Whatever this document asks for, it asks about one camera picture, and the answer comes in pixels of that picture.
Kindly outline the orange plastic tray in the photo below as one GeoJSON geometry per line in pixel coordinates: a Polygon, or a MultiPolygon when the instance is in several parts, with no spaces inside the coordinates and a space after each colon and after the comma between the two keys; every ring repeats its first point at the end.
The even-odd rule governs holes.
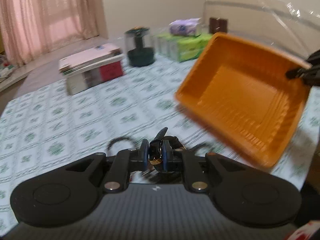
{"type": "Polygon", "coordinates": [[[233,35],[216,33],[175,96],[226,144],[264,168],[281,158],[310,87],[286,73],[300,63],[233,35]]]}

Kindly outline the clear plastic sheet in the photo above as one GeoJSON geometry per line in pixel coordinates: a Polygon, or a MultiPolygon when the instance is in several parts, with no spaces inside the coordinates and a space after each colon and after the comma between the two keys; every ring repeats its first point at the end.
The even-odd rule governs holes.
{"type": "Polygon", "coordinates": [[[228,20],[229,34],[306,59],[319,50],[319,13],[281,0],[205,0],[203,24],[228,20]]]}

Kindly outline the floral green white tablecloth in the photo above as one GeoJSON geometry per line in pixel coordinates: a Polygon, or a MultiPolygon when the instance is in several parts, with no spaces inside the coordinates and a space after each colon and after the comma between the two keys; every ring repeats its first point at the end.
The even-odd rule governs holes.
{"type": "Polygon", "coordinates": [[[109,155],[151,140],[163,127],[187,148],[245,162],[174,97],[193,65],[158,56],[149,67],[122,62],[124,76],[69,96],[65,80],[10,101],[1,115],[1,239],[284,239],[287,224],[253,229],[221,215],[205,196],[170,189],[156,171],[133,172],[120,196],[84,224],[33,229],[18,224],[10,195],[20,183],[90,154],[109,155]]]}

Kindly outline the stack of books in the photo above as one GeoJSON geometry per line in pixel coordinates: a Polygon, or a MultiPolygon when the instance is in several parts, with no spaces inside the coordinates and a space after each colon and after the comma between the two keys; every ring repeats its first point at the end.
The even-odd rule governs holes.
{"type": "Polygon", "coordinates": [[[66,78],[69,95],[78,94],[123,76],[120,47],[106,43],[59,60],[59,72],[66,78]]]}

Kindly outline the dark brown wooden box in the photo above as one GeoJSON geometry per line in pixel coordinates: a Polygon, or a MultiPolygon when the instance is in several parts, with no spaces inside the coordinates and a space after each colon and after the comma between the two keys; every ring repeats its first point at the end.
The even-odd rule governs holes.
{"type": "Polygon", "coordinates": [[[218,32],[227,33],[228,32],[228,20],[224,18],[214,18],[209,19],[209,33],[215,34],[218,32]]]}

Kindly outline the green tissue pack bundle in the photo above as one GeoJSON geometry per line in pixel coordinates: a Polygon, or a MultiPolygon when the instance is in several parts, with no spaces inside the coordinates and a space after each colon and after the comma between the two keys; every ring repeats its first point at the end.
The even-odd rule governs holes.
{"type": "Polygon", "coordinates": [[[198,58],[212,38],[212,34],[201,34],[198,37],[174,36],[162,33],[153,36],[157,53],[177,62],[198,58]]]}

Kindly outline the glass teapot dark green base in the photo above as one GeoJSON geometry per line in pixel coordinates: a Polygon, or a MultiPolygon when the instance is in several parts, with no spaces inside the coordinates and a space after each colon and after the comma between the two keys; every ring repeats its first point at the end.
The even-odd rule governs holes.
{"type": "Polygon", "coordinates": [[[150,28],[131,28],[125,32],[124,37],[129,65],[145,67],[155,62],[155,49],[151,42],[150,28]]]}

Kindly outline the purple tissue pack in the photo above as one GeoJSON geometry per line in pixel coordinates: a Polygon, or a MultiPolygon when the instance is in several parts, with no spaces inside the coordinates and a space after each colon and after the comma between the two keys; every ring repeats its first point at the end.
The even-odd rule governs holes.
{"type": "Polygon", "coordinates": [[[171,35],[178,36],[200,36],[202,33],[201,18],[175,20],[169,24],[169,32],[171,35]]]}

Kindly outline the bags on windowsill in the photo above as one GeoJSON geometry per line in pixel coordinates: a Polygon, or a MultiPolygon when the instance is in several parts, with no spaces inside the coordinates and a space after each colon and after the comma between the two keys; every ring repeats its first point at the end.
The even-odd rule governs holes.
{"type": "Polygon", "coordinates": [[[0,55],[0,82],[9,78],[16,69],[17,67],[8,61],[6,55],[0,55]]]}

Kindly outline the pink curtain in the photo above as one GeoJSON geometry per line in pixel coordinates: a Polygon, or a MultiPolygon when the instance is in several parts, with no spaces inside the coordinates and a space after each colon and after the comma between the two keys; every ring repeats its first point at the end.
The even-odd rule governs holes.
{"type": "Polygon", "coordinates": [[[107,37],[103,0],[1,0],[1,35],[16,66],[78,41],[107,37]]]}

